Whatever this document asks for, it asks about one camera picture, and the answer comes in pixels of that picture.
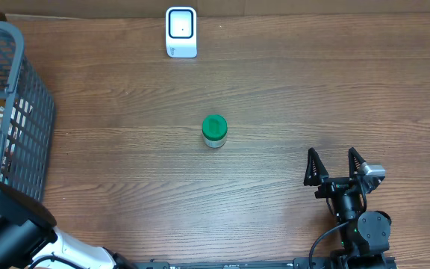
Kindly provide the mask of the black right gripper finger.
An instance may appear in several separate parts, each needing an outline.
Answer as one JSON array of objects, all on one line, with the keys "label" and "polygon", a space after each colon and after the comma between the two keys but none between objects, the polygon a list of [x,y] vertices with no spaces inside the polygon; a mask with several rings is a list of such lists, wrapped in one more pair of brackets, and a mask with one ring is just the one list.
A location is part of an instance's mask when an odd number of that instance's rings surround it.
[{"label": "black right gripper finger", "polygon": [[308,150],[308,163],[303,182],[304,186],[319,186],[328,178],[329,174],[327,169],[322,163],[315,148],[311,147]]},{"label": "black right gripper finger", "polygon": [[358,153],[358,151],[351,147],[348,150],[349,159],[349,177],[352,179],[361,178],[364,175],[363,168],[361,167],[366,161]]}]

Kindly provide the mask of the green lidded jar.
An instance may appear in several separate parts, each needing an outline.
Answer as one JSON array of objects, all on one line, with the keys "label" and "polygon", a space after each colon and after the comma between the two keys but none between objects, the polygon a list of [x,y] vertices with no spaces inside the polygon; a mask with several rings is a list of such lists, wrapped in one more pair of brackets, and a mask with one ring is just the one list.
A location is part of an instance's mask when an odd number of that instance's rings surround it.
[{"label": "green lidded jar", "polygon": [[210,148],[219,148],[226,142],[228,124],[226,119],[219,114],[206,116],[202,123],[202,137]]}]

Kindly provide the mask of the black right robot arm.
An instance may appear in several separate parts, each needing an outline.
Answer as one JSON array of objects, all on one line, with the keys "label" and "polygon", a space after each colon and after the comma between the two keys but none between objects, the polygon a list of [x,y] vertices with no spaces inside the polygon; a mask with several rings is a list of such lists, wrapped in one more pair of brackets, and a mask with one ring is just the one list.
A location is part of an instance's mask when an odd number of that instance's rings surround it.
[{"label": "black right robot arm", "polygon": [[[384,211],[369,211],[367,195],[385,179],[380,164],[370,164],[355,148],[348,150],[349,175],[331,177],[314,148],[308,150],[303,184],[317,188],[314,195],[326,201],[335,227],[312,244],[307,267],[315,268],[396,268],[394,258],[384,255],[390,249],[392,220]],[[340,233],[341,248],[320,261],[314,259],[317,245],[334,232]]]}]

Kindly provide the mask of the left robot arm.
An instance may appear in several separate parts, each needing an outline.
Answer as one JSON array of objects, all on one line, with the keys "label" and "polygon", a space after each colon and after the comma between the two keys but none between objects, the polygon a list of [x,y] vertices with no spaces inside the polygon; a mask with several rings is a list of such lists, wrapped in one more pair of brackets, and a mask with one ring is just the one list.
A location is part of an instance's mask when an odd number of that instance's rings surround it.
[{"label": "left robot arm", "polygon": [[62,232],[40,201],[0,181],[0,268],[135,268]]}]

